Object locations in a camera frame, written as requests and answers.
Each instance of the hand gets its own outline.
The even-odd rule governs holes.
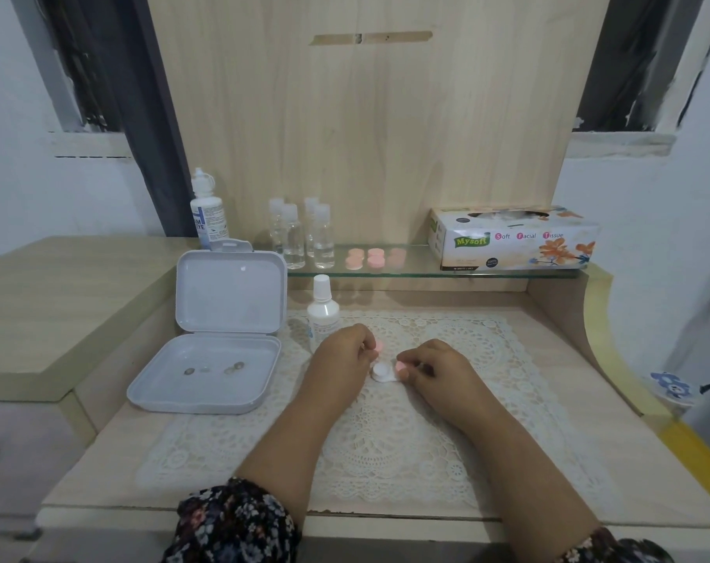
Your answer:
[[[444,341],[426,341],[403,351],[397,359],[406,365],[397,373],[399,379],[417,389],[440,416],[467,434],[488,409],[503,409],[470,361]]]
[[[313,354],[298,398],[332,416],[333,423],[360,394],[378,357],[375,348],[373,333],[362,324],[334,332]]]

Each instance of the orange flower print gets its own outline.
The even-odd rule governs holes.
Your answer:
[[[545,245],[542,245],[539,250],[540,254],[545,258],[550,259],[551,262],[556,265],[566,263],[566,259],[575,258],[571,252],[566,248],[566,239],[559,237],[554,241],[545,241]]]
[[[590,243],[589,245],[579,243],[578,245],[576,245],[576,250],[581,251],[587,256],[592,256],[592,251],[594,251],[594,241],[592,241],[592,243]]]

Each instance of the blue flower sticker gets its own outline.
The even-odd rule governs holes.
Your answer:
[[[650,378],[654,379],[660,387],[665,388],[665,393],[672,398],[685,399],[692,397],[691,386],[680,379],[677,375],[660,371],[659,373],[650,373]]]

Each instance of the box lid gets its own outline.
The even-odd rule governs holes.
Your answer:
[[[175,321],[183,330],[273,334],[286,306],[287,268],[277,253],[231,238],[178,261]]]

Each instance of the open storage case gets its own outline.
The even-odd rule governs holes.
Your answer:
[[[175,320],[188,333],[168,341],[128,388],[147,411],[242,414],[266,396],[286,314],[284,259],[234,239],[211,248],[178,261]]]

